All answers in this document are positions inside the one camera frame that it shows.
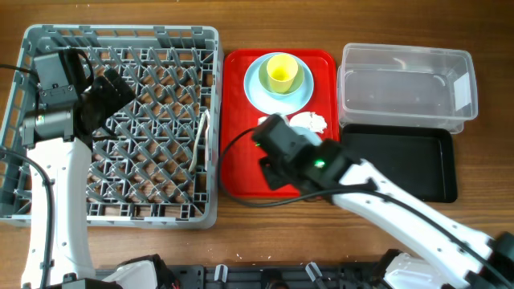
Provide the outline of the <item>white napkin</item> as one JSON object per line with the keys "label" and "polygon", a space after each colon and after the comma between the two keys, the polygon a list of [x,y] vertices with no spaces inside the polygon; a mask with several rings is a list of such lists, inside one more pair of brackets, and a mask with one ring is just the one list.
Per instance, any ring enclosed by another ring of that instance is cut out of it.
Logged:
{"label": "white napkin", "polygon": [[317,115],[315,112],[298,113],[289,120],[289,124],[291,126],[306,128],[315,133],[323,133],[328,127],[324,117]]}

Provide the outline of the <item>light green bowl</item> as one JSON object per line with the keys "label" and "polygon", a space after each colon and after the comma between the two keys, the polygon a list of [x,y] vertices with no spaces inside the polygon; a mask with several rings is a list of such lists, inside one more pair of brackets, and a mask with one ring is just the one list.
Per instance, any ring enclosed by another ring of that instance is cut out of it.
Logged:
{"label": "light green bowl", "polygon": [[297,57],[292,55],[296,59],[296,62],[298,63],[298,67],[299,67],[298,74],[297,74],[292,86],[290,87],[290,89],[287,92],[276,93],[276,92],[273,92],[269,86],[267,72],[266,72],[267,62],[272,56],[273,55],[268,55],[259,66],[259,82],[260,82],[260,85],[263,87],[263,90],[265,92],[268,92],[268,93],[270,93],[274,96],[278,96],[278,97],[285,97],[285,96],[292,95],[293,93],[296,93],[303,85],[304,78],[305,78],[305,70],[304,70],[303,62],[300,61]]}

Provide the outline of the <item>light blue bowl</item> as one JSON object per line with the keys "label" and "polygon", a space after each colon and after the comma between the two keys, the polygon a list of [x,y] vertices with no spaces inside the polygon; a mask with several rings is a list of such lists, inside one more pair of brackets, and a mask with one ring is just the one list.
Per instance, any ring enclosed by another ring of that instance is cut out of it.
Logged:
{"label": "light blue bowl", "polygon": [[315,132],[311,132],[307,128],[300,127],[300,126],[292,126],[292,130],[296,134],[296,137],[294,140],[294,143],[296,145],[318,146],[322,143],[321,138]]}

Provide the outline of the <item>yellow plastic cup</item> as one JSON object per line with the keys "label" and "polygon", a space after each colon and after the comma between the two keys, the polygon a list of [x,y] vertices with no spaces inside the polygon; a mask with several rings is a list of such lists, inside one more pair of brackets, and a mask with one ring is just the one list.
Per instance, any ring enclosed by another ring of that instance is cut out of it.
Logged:
{"label": "yellow plastic cup", "polygon": [[285,93],[292,86],[297,74],[298,63],[289,54],[273,55],[267,62],[268,83],[273,92]]}

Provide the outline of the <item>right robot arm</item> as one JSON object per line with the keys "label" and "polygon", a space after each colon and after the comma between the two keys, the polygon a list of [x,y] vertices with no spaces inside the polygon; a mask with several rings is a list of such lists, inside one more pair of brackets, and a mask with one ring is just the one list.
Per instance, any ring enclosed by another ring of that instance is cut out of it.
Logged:
{"label": "right robot arm", "polygon": [[320,140],[269,116],[251,139],[279,177],[303,196],[328,194],[335,206],[378,226],[410,249],[392,250],[377,269],[388,288],[511,288],[513,236],[497,238],[434,210],[335,140]]}

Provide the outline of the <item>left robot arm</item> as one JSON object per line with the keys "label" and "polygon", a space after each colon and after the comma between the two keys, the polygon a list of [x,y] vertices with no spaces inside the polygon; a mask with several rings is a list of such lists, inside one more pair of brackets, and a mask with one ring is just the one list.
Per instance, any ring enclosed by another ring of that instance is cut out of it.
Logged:
{"label": "left robot arm", "polygon": [[31,165],[31,236],[23,288],[93,278],[85,189],[94,132],[135,98],[114,69],[95,76],[68,48],[35,58],[39,94],[19,127]]}

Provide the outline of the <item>white plastic fork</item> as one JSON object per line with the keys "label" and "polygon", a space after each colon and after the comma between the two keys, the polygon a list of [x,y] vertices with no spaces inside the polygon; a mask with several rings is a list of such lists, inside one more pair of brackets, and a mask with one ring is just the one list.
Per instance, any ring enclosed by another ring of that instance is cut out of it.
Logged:
{"label": "white plastic fork", "polygon": [[201,138],[201,135],[203,132],[203,126],[206,122],[206,114],[207,114],[207,112],[204,112],[201,115],[200,121],[198,124],[198,130],[197,130],[197,134],[194,139],[194,147],[193,147],[193,151],[192,151],[193,157],[191,159],[190,167],[188,168],[188,171],[190,173],[192,173],[195,170],[196,164],[198,163],[198,145],[199,145],[200,138]]}

